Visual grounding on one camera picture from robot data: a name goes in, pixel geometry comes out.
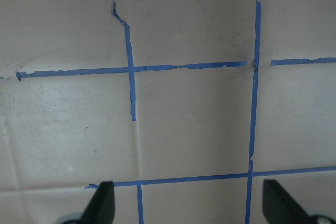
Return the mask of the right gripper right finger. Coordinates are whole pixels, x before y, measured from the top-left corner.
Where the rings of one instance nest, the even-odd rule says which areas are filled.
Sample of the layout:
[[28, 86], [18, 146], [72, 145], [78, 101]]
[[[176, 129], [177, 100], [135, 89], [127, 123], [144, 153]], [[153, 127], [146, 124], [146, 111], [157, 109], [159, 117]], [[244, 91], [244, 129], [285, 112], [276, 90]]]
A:
[[316, 223], [316, 217], [309, 216], [276, 180], [265, 179], [262, 188], [262, 211], [268, 223]]

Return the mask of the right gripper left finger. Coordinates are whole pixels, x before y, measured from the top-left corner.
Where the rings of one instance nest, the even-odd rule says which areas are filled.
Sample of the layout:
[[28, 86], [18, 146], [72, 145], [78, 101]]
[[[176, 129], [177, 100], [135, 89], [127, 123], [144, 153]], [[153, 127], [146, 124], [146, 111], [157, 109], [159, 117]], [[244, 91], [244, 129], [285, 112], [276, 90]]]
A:
[[102, 182], [84, 210], [80, 223], [111, 224], [114, 217], [114, 183]]

